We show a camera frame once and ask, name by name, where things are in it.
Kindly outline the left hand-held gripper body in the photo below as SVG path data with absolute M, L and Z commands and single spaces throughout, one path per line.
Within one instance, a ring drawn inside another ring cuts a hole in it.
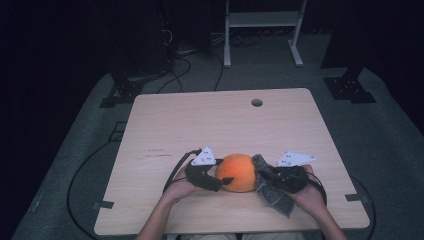
M 208 171 L 215 166 L 218 165 L 212 150 L 205 147 L 187 164 L 186 177 L 196 187 L 217 192 L 222 186 L 220 179 L 208 174 Z

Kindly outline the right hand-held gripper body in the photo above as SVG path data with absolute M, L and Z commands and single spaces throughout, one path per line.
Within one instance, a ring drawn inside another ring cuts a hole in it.
M 286 151 L 272 169 L 276 186 L 291 194 L 303 190 L 309 180 L 304 165 L 316 159 L 315 155 Z

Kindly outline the large orange fruit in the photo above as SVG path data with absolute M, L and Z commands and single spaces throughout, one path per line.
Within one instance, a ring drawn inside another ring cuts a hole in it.
M 232 178 L 224 188 L 231 192 L 243 193 L 255 189 L 255 166 L 252 157 L 245 154 L 230 154 L 223 158 L 223 161 L 215 170 L 215 177 L 218 179 Z

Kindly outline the person's left hand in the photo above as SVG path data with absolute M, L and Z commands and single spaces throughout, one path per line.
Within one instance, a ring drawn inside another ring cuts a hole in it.
M 164 196 L 172 201 L 179 201 L 199 190 L 199 187 L 196 187 L 187 180 L 185 168 L 182 168 L 171 181 Z

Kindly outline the person's right hand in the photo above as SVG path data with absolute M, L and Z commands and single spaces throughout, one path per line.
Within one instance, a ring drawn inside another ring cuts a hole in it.
M 291 194 L 290 197 L 301 209 L 306 212 L 318 210 L 325 205 L 321 193 L 315 186 L 311 184 L 308 184 L 298 193 Z

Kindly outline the black tape strip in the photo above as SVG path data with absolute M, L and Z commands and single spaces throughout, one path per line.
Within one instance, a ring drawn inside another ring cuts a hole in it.
M 360 201 L 362 203 L 367 203 L 368 202 L 368 197 L 365 195 L 361 195 L 361 194 L 346 194 L 345 198 L 348 202 L 353 202 L 353 201 Z
M 114 202 L 110 202 L 110 201 L 100 201 L 100 202 L 95 202 L 93 204 L 93 209 L 94 210 L 100 210 L 101 208 L 106 208 L 106 209 L 112 209 L 114 206 Z

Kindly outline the black tape floor marking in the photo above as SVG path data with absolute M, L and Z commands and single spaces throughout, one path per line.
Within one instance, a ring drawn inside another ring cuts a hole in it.
M 109 142 L 120 142 L 124 136 L 124 132 L 127 126 L 126 121 L 117 121 L 113 127 L 112 132 L 109 135 Z

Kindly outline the black stand base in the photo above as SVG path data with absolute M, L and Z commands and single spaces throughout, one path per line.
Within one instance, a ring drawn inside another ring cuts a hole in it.
M 358 80 L 362 70 L 362 65 L 352 65 L 342 76 L 325 77 L 323 81 L 335 100 L 349 100 L 353 104 L 375 103 L 372 94 Z
M 114 66 L 110 70 L 113 86 L 109 94 L 102 99 L 100 108 L 112 108 L 117 104 L 131 104 L 142 92 L 144 83 L 142 73 Z

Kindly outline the white metal desk frame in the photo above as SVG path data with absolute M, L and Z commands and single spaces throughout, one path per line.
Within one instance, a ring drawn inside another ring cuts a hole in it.
M 230 1 L 226 0 L 225 27 L 224 27 L 224 49 L 223 66 L 231 66 L 230 30 L 233 28 L 260 28 L 260 27 L 293 27 L 294 33 L 288 40 L 294 63 L 297 67 L 304 65 L 297 48 L 303 18 L 308 0 L 301 0 L 297 11 L 278 12 L 231 12 Z

